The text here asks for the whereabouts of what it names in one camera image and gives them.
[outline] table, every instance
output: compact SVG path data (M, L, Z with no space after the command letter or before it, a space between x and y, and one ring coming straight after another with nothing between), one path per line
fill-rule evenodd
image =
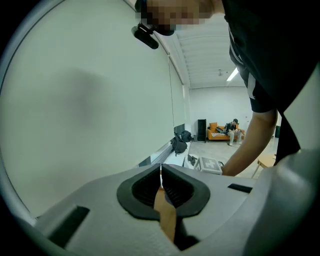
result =
M274 154L264 154L264 155L260 155L258 157L258 166L256 167L253 175L251 178L253 178L256 174L256 172L258 171L259 167L262 168L268 168L268 167L272 167L274 166L276 159L274 159L275 155Z

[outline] seated person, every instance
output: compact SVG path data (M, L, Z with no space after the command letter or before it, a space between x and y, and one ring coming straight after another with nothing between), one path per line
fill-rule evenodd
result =
M236 143L241 144L241 136L242 136L242 131L240 129L236 128L236 125L238 125L238 119L233 119L232 122L228 123L225 126L225 133L230 136L230 143L228 143L229 146L232 146L234 143L235 136L237 136Z

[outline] person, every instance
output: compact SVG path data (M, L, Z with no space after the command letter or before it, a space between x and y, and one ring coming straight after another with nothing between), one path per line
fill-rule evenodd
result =
M319 61L314 38L318 15L312 4L297 8L286 0L146 0L146 21L158 28L200 24L215 14L224 14L228 23L230 58L247 87L253 115L223 175L239 174L261 154L275 130L277 110L282 121L275 162L300 149L284 112Z
M236 143L242 144L241 137L242 137L242 130L237 129L238 125L238 119L233 119L232 122L228 123L225 127L225 132L228 136L230 136L230 143L228 143L229 146L232 146L234 143L235 136L237 136Z

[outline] white box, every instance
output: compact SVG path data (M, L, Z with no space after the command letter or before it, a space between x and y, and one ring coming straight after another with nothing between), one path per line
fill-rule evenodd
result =
M222 175L221 167L215 158L200 156L195 162L194 169L199 172Z

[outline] fluorescent light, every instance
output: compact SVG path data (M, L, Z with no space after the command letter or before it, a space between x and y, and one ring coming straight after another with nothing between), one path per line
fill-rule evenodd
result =
M236 76L236 74L238 74L238 72L239 72L238 69L235 68L232 74L228 77L227 81L231 81Z

